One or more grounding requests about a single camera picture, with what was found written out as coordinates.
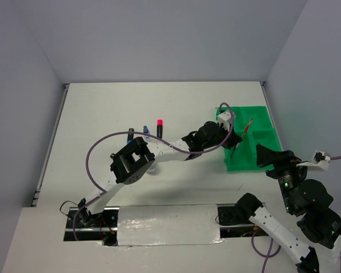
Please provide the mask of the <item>red gel pen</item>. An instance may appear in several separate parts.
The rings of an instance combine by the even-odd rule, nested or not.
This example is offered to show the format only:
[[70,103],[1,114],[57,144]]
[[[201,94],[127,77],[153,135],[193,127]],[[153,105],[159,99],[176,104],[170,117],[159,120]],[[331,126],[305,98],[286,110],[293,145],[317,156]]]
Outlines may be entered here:
[[[251,118],[251,119],[249,120],[248,124],[246,125],[246,127],[245,127],[245,129],[244,129],[244,131],[243,131],[243,133],[242,133],[242,135],[241,135],[241,139],[242,139],[242,140],[244,139],[245,135],[247,134],[247,132],[248,132],[248,130],[249,130],[249,128],[250,128],[252,122],[253,122],[253,118]],[[235,151],[238,149],[238,147],[239,147],[240,144],[241,144],[241,143],[239,142],[239,143],[233,148],[231,157],[233,157]]]

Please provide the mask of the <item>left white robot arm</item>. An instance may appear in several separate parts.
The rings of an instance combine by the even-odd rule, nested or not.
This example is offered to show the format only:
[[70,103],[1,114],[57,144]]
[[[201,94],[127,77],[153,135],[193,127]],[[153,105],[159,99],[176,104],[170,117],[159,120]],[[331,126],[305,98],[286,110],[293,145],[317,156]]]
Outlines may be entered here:
[[91,152],[107,138],[125,133],[125,131],[112,133],[99,139],[90,147],[86,155],[86,173],[97,190],[79,202],[77,217],[88,227],[95,226],[99,222],[106,204],[124,185],[139,181],[151,165],[168,161],[193,160],[219,147],[230,150],[242,142],[242,137],[235,132],[233,126],[213,121],[206,122],[197,131],[192,131],[170,143],[157,136],[134,131],[133,134],[138,134],[138,137],[110,155],[112,163],[108,181],[104,184],[97,183],[89,168]]

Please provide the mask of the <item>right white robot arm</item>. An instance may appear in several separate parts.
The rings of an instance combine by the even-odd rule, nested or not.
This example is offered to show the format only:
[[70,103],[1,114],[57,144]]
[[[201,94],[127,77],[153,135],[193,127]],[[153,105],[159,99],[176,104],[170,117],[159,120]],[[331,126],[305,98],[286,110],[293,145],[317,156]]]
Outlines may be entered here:
[[334,199],[325,186],[307,179],[309,168],[327,170],[331,156],[315,151],[311,161],[303,161],[291,150],[273,151],[260,144],[256,154],[259,168],[272,165],[265,173],[278,181],[286,212],[300,218],[297,226],[308,242],[284,227],[251,193],[235,204],[237,219],[265,231],[288,253],[298,272],[341,272],[341,217],[330,208]]

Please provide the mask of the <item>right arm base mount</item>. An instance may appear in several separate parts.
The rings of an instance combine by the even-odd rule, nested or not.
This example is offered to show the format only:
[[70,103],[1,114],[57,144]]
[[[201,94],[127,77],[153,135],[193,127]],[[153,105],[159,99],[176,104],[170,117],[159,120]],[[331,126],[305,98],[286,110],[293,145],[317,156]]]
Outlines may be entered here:
[[223,239],[252,237],[255,232],[257,236],[268,235],[249,220],[241,219],[234,204],[219,204],[217,211],[215,222],[219,225],[220,237]]

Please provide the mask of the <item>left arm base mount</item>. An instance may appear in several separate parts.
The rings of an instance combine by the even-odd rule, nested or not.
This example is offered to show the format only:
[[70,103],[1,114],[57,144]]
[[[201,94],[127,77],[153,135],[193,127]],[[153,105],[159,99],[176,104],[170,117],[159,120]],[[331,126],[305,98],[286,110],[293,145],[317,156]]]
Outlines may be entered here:
[[88,224],[82,222],[79,214],[75,222],[74,215],[78,206],[72,201],[64,201],[59,211],[66,217],[64,242],[97,241],[103,246],[117,246],[119,207],[105,207],[100,216],[95,216]]

